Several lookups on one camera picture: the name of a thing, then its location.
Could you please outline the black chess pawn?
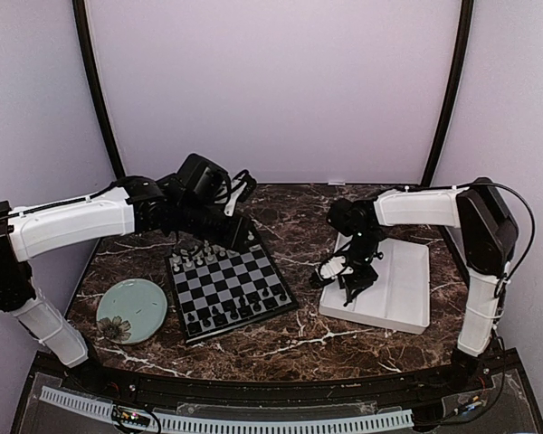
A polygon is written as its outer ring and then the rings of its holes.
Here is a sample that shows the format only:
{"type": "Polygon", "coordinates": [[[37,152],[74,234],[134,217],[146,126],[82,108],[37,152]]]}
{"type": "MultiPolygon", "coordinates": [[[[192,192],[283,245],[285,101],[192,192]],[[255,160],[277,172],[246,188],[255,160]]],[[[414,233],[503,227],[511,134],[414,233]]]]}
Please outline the black chess pawn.
{"type": "Polygon", "coordinates": [[[239,298],[240,308],[239,308],[239,314],[241,317],[247,317],[250,315],[251,309],[247,305],[246,299],[244,296],[241,296],[239,298]]]}

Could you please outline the black and white chessboard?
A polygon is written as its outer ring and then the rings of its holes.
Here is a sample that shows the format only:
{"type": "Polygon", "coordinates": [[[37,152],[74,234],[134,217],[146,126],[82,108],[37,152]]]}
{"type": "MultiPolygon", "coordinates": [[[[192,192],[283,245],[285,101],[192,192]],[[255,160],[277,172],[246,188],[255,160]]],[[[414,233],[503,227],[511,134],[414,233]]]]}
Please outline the black and white chessboard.
{"type": "Polygon", "coordinates": [[[206,246],[196,254],[173,249],[166,257],[166,265],[179,324],[187,344],[195,344],[242,326],[274,318],[299,306],[272,256],[260,243],[254,243],[245,253],[218,246],[206,246]],[[181,257],[178,272],[172,270],[173,255],[181,257]],[[191,269],[184,268],[187,255],[193,257],[194,265],[191,269]],[[270,296],[263,299],[262,291],[265,288],[270,290],[270,296]],[[285,302],[279,300],[282,292],[287,296],[285,302]],[[239,314],[241,296],[245,297],[251,309],[247,317],[239,314]],[[225,311],[222,306],[227,300],[233,302],[233,310],[238,312],[236,320],[232,320],[231,311],[225,311]],[[259,312],[252,310],[254,303],[260,304],[259,312]],[[217,306],[219,314],[225,316],[223,325],[214,324],[212,306],[217,306]],[[187,323],[188,313],[195,316],[194,323],[187,323]],[[203,328],[205,318],[211,322],[208,329],[203,328]]]}

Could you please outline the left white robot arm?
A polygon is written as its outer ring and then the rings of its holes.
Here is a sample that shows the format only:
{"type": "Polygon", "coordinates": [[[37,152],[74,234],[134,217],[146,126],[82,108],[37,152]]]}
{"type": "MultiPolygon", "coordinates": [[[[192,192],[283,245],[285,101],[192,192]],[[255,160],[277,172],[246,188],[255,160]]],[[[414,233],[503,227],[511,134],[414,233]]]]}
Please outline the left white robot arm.
{"type": "Polygon", "coordinates": [[[110,386],[86,338],[61,313],[70,290],[55,295],[34,276],[49,265],[78,272],[96,241],[161,231],[188,233],[227,249],[243,251],[250,220],[237,212],[256,187],[249,175],[184,185],[175,175],[158,181],[127,176],[96,193],[31,206],[0,202],[0,312],[13,316],[49,349],[90,394],[110,386]]]}

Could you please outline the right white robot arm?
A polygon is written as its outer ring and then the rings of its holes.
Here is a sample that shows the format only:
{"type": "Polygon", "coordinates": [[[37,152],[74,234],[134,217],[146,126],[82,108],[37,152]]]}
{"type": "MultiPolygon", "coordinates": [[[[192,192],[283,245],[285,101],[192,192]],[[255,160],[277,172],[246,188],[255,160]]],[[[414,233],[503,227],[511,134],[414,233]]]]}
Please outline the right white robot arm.
{"type": "Polygon", "coordinates": [[[335,270],[322,277],[340,280],[350,304],[377,279],[372,262],[383,257],[378,245],[384,227],[429,224],[460,230],[469,285],[457,348],[478,357],[490,343],[506,286],[521,264],[514,257],[519,226],[500,195],[505,188],[480,177],[468,184],[407,186],[364,200],[338,199],[327,221],[349,242],[334,254],[335,270]]]}

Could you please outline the white plastic tray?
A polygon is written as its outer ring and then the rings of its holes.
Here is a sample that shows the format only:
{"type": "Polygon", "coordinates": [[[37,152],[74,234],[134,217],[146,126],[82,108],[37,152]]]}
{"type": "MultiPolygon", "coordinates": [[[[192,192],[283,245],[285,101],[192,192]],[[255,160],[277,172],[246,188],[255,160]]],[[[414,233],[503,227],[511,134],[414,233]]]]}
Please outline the white plastic tray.
{"type": "Polygon", "coordinates": [[[361,325],[420,335],[430,325],[430,266],[427,246],[386,239],[384,254],[372,262],[378,278],[350,304],[338,281],[325,286],[319,300],[324,316],[361,325]]]}

